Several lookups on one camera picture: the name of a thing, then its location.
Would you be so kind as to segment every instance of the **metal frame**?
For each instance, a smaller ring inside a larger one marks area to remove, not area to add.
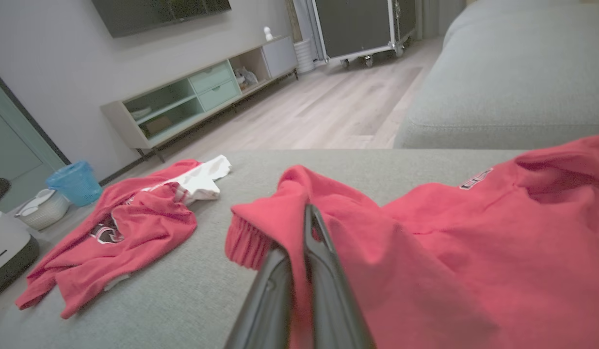
[[[350,53],[348,55],[342,55],[337,57],[329,57],[327,55],[327,49],[325,48],[325,41],[323,38],[323,30],[321,29],[321,18],[319,18],[319,9],[317,8],[317,0],[312,0],[312,8],[314,9],[314,16],[317,19],[317,28],[319,29],[319,38],[321,39],[321,47],[324,53],[324,60],[328,63],[330,60],[352,60],[357,57],[366,57],[374,55],[375,53],[390,51],[390,49],[394,49],[397,45],[403,44],[411,35],[414,34],[415,29],[410,31],[405,36],[401,37],[401,39],[397,42],[394,34],[394,4],[392,0],[388,0],[388,16],[390,22],[390,42],[386,46],[375,47],[371,49],[365,49],[364,51]]]

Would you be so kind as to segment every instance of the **white laundry basket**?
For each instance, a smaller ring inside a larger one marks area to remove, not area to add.
[[[44,189],[22,206],[15,217],[31,228],[42,230],[64,217],[69,201],[55,190]]]

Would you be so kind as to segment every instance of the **tv stand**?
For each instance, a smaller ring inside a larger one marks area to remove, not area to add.
[[[241,89],[234,73],[234,69],[241,67],[253,72],[259,83]],[[164,162],[159,146],[290,74],[299,79],[293,42],[288,36],[277,37],[100,108],[127,146],[137,150],[143,159],[150,156],[143,150],[150,149]],[[131,115],[142,109],[150,112],[138,115],[137,119]]]

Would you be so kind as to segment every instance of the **blue trash bin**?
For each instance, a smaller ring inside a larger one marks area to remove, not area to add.
[[[54,172],[47,181],[49,189],[57,190],[76,206],[85,206],[99,199],[103,192],[86,161],[78,161]]]

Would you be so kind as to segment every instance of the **sofa cushion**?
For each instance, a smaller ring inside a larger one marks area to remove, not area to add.
[[[233,172],[217,181],[217,201],[190,209],[192,237],[149,267],[104,292],[68,320],[55,287],[35,307],[11,307],[0,325],[0,349],[222,348],[255,272],[224,254],[230,207],[275,192],[295,164],[357,188],[385,204],[428,182],[459,185],[515,157],[508,150],[295,150],[227,154]]]
[[[583,0],[478,0],[470,4],[448,27],[444,46],[459,29],[485,20],[495,20],[501,16],[525,11],[545,10],[548,7],[565,4],[579,4]]]
[[[599,4],[576,4],[459,28],[394,146],[529,149],[596,133]]]

